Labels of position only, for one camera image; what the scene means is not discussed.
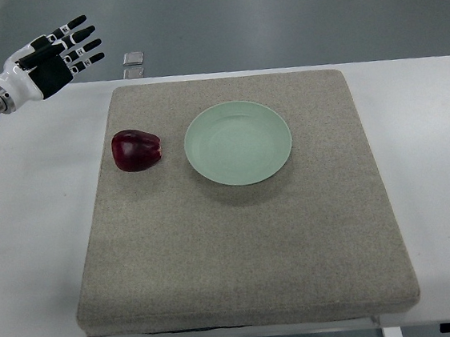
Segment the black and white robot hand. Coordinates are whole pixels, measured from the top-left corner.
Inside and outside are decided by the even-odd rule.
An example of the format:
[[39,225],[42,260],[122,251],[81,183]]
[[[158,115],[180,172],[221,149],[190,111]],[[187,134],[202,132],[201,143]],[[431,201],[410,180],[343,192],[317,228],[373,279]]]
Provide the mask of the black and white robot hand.
[[86,20],[79,15],[5,61],[0,74],[0,114],[14,113],[30,101],[46,100],[105,57],[96,51],[102,41],[90,39],[95,27],[80,28]]

